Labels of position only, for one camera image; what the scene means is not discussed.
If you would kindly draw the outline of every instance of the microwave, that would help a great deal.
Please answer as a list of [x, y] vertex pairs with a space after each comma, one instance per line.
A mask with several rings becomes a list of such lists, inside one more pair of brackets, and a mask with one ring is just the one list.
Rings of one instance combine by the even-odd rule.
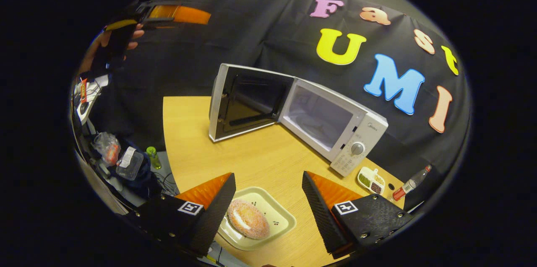
[[280, 123], [347, 176], [388, 122], [327, 87], [295, 76], [223, 63], [213, 83], [209, 137], [222, 141]]

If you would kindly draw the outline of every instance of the green bottle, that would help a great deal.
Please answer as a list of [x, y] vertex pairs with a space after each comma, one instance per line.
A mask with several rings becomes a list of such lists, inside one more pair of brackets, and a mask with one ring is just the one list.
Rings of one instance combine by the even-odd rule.
[[148, 147], [146, 149], [146, 153], [149, 155], [149, 159], [151, 160], [151, 165], [155, 169], [161, 168], [161, 161], [159, 160], [159, 156], [157, 155], [157, 149], [155, 147]]

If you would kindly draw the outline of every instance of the donut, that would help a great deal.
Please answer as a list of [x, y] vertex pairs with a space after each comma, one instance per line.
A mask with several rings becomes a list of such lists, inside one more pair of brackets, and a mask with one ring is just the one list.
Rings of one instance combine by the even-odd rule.
[[236, 199], [227, 212], [228, 220], [238, 232], [254, 240], [262, 240], [270, 234], [269, 222], [250, 202]]

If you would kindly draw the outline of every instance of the plastic bag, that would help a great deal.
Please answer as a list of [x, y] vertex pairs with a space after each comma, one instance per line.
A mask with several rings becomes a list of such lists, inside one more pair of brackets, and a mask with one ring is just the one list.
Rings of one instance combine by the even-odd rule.
[[92, 145], [102, 155], [102, 160], [108, 166], [115, 165], [121, 146], [114, 135], [106, 132], [99, 133]]

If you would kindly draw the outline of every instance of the person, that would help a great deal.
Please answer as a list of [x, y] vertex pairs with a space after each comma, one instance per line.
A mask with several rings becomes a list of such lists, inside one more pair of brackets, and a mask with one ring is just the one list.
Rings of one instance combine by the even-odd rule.
[[[133, 39], [139, 38], [145, 33], [144, 30], [142, 30], [142, 27], [143, 27], [143, 24], [136, 25], [136, 30], [133, 32], [133, 37], [132, 37]], [[77, 75], [80, 75], [81, 73], [87, 72], [91, 69], [91, 64], [94, 61], [94, 57], [97, 52], [97, 49], [99, 49], [99, 46], [106, 47], [108, 45], [111, 34], [112, 34], [112, 31], [103, 31], [94, 39], [94, 41], [91, 43], [90, 47], [86, 51], [84, 58], [82, 59]], [[137, 42], [131, 41], [127, 45], [127, 50], [135, 49], [137, 46], [138, 46]]]

